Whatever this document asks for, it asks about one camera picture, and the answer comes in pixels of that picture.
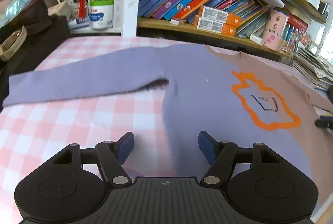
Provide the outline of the white green lidded jar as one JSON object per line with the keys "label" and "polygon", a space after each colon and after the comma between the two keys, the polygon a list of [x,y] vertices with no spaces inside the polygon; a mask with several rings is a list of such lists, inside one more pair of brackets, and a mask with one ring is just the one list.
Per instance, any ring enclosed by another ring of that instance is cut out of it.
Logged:
{"label": "white green lidded jar", "polygon": [[92,0],[89,3],[89,21],[93,30],[113,27],[114,0]]}

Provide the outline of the purple and pink sweater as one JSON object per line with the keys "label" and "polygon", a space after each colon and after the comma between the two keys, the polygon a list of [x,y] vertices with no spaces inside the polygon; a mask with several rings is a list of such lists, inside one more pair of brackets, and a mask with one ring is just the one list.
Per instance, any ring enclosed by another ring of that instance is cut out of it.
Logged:
{"label": "purple and pink sweater", "polygon": [[244,53],[205,45],[137,47],[9,79],[4,106],[131,93],[167,81],[163,122],[175,172],[202,176],[206,131],[241,147],[262,142],[310,177],[319,201],[332,193],[332,136],[315,126],[332,103],[295,77]]}

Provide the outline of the iridescent plastic bag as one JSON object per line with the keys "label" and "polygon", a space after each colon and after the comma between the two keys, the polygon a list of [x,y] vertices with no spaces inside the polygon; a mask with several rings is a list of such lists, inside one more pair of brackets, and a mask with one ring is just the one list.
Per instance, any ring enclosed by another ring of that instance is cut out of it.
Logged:
{"label": "iridescent plastic bag", "polygon": [[5,13],[1,15],[1,27],[4,27],[18,16],[22,10],[24,10],[28,4],[33,0],[13,0],[6,8]]}

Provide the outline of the pink checkered table mat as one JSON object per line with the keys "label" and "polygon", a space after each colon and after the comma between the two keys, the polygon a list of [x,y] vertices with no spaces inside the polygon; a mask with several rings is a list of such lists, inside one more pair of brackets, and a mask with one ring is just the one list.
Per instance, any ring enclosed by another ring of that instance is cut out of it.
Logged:
{"label": "pink checkered table mat", "polygon": [[[52,68],[130,47],[166,47],[171,40],[78,37],[66,40],[37,67]],[[1,112],[1,223],[20,223],[16,185],[69,143],[81,148],[133,131],[135,148],[125,162],[136,176],[176,175],[162,122],[163,85],[132,94],[15,105]]]}

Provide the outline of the orange white box lower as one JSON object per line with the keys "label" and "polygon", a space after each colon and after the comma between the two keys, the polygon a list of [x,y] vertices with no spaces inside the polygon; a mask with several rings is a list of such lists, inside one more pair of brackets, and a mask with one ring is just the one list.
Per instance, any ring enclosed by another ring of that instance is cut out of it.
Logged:
{"label": "orange white box lower", "polygon": [[236,28],[234,26],[219,21],[202,18],[197,15],[194,17],[193,25],[199,30],[210,31],[230,37],[234,37],[236,32]]}

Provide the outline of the stack of magazines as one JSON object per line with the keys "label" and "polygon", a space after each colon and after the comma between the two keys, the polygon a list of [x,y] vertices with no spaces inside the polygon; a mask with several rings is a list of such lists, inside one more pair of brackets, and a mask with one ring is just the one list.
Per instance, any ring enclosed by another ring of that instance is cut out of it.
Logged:
{"label": "stack of magazines", "polygon": [[316,90],[326,92],[332,86],[332,65],[307,49],[298,47],[293,55],[292,67]]}

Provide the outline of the pink cartoon cup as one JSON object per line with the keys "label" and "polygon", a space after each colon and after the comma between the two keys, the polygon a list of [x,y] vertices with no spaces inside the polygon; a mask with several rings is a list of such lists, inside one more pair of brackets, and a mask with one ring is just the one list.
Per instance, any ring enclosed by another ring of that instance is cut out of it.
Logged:
{"label": "pink cartoon cup", "polygon": [[279,50],[287,22],[288,16],[284,12],[274,9],[270,10],[269,18],[262,34],[262,42],[268,49]]}

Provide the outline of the orange white box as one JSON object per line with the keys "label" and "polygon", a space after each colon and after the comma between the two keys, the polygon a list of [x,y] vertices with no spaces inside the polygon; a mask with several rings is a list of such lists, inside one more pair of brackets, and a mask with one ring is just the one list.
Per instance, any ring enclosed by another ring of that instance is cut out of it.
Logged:
{"label": "orange white box", "polygon": [[197,15],[194,17],[193,25],[199,30],[210,31],[230,37],[234,37],[236,32],[236,28],[234,26],[219,21],[202,18]]}
{"label": "orange white box", "polygon": [[239,16],[207,6],[201,6],[199,8],[198,16],[209,20],[219,21],[236,28],[240,27],[241,23],[241,18]]}

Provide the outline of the orange white box upper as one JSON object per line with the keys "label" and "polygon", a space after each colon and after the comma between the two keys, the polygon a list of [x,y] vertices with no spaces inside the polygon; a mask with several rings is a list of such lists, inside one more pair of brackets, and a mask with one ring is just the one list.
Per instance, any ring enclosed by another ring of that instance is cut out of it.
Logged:
{"label": "orange white box upper", "polygon": [[219,21],[236,28],[240,27],[241,23],[241,18],[239,16],[207,6],[201,6],[199,8],[198,16],[209,20]]}

